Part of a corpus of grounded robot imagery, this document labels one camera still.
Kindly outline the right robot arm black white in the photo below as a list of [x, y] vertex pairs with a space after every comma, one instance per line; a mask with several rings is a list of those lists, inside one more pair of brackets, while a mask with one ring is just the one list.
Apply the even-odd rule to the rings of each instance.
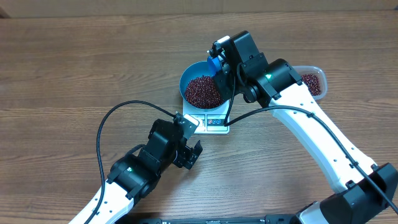
[[298, 72], [284, 59], [268, 62], [248, 31], [213, 42], [208, 64], [222, 99], [242, 94], [284, 124], [313, 157], [332, 196], [307, 205], [292, 223], [366, 223], [386, 208], [397, 170], [361, 152], [319, 107]]

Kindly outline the blue measuring scoop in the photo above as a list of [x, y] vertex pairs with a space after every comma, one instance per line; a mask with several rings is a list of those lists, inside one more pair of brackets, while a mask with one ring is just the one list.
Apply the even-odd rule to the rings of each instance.
[[211, 76], [215, 76], [219, 71], [222, 70], [221, 62], [218, 57], [212, 58], [209, 56], [207, 58], [207, 64]]

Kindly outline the blue metal bowl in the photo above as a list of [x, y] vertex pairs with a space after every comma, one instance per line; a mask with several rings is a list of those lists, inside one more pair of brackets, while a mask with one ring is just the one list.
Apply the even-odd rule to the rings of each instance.
[[183, 98], [183, 106], [182, 106], [183, 114], [226, 114], [228, 110], [229, 100], [225, 101], [222, 105], [216, 108], [210, 108], [210, 109], [196, 108], [186, 100], [185, 90], [188, 86], [188, 83], [191, 80], [202, 76], [210, 76], [210, 77], [213, 76], [210, 72], [210, 69], [208, 68], [208, 63], [206, 61], [196, 62], [190, 65], [182, 73], [182, 76], [180, 78], [179, 88], [180, 88], [180, 94]]

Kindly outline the black mounting rail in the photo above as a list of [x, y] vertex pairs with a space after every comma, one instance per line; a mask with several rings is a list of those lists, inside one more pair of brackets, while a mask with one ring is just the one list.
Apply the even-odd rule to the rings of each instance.
[[302, 221], [297, 215], [277, 214], [264, 217], [236, 217], [236, 218], [186, 218], [161, 219], [142, 218], [125, 215], [118, 224], [299, 224], [299, 223], [327, 223], [326, 220], [309, 219]]

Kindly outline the clear plastic container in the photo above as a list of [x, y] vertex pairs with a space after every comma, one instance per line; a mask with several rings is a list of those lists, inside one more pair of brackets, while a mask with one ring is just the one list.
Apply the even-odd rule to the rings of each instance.
[[309, 65], [294, 66], [294, 69], [298, 72], [300, 76], [308, 73], [313, 73], [319, 78], [322, 93], [321, 95], [313, 96], [315, 100], [320, 100], [326, 95], [328, 90], [328, 85], [327, 85], [326, 75], [322, 69]]

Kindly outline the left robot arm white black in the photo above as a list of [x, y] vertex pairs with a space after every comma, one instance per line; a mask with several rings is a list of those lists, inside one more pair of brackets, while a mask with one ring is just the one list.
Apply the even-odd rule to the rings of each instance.
[[188, 114], [172, 122], [156, 120], [147, 144], [136, 146], [139, 154], [130, 151], [112, 165], [104, 196], [97, 191], [71, 223], [86, 223], [90, 215], [94, 215], [90, 223], [115, 223], [155, 189], [169, 165], [191, 169], [203, 148], [200, 142], [188, 147], [187, 140], [199, 125]]

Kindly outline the white digital kitchen scale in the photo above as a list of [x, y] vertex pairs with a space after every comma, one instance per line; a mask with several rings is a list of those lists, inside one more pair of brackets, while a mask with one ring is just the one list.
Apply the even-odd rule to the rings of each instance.
[[183, 100], [183, 115], [189, 114], [199, 121], [195, 134], [228, 134], [229, 127], [224, 126], [225, 121], [229, 122], [228, 106], [229, 101], [226, 101], [217, 108], [199, 109]]

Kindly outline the red adzuki beans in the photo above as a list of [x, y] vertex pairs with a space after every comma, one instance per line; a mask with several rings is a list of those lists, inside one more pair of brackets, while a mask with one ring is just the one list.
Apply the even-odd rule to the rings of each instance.
[[312, 96], [321, 95], [322, 90], [320, 87], [320, 81], [319, 81], [319, 78], [315, 74], [308, 73], [308, 74], [302, 75], [302, 81], [304, 82], [304, 84], [306, 84], [306, 86], [308, 87], [308, 90]]

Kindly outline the red beans in bowl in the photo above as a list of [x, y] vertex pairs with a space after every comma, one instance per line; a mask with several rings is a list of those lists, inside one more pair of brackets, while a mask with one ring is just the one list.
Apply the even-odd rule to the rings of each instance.
[[184, 97], [192, 106], [199, 109], [212, 109], [224, 103], [216, 89], [214, 78], [204, 75], [189, 81]]

